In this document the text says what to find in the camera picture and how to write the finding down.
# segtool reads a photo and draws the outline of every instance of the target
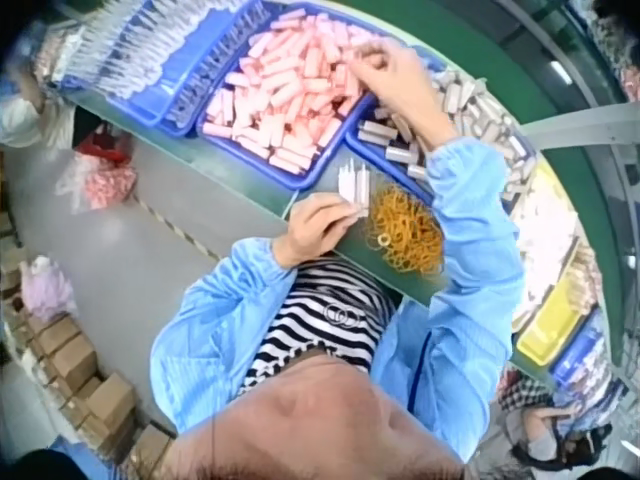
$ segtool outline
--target person in background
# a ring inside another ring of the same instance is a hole
[[[6,74],[17,92],[0,97],[0,144],[23,148],[42,142],[47,150],[77,147],[102,120],[42,91],[29,63],[10,62]]]
[[[458,136],[413,50],[375,42],[351,69],[430,146],[449,285],[398,305],[328,254],[361,210],[332,193],[236,243],[152,348],[168,478],[459,480],[487,429],[523,294],[504,159]]]

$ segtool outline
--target gray floor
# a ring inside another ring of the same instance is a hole
[[[5,167],[20,237],[30,252],[50,255],[69,275],[78,322],[103,371],[122,372],[135,385],[142,409],[171,428],[151,397],[149,351],[184,289],[214,263],[133,201],[72,214],[69,197],[54,195],[68,162],[68,156],[47,160],[35,150],[8,153]],[[133,164],[140,198],[219,255],[238,239],[273,236],[284,228],[146,144],[137,145]]]

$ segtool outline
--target plastic bag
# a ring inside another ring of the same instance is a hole
[[[96,210],[122,202],[137,175],[128,165],[75,153],[55,186],[56,195],[71,195],[71,211]]]
[[[75,313],[71,282],[49,258],[39,256],[31,265],[20,264],[22,301],[25,308],[43,322],[63,313]]]

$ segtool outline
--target yellow container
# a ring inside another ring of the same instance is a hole
[[[560,353],[580,317],[580,313],[569,306],[569,279],[563,275],[534,320],[520,335],[516,348],[544,367]]]

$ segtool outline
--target sleeve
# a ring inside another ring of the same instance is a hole
[[[221,348],[233,338],[218,338],[230,333],[219,328],[222,319],[245,298],[257,298],[267,286],[293,274],[275,261],[270,239],[249,238],[234,244],[229,257],[187,289],[175,318],[156,338],[150,358],[154,399],[179,431],[226,401]],[[216,386],[214,401],[206,392]]]
[[[466,462],[486,431],[489,402],[511,356],[511,321],[524,273],[516,228],[500,200],[502,156],[465,138],[438,149],[430,162],[450,284],[429,308],[419,380],[427,396],[417,398],[415,409]],[[435,405],[425,405],[426,399]]]

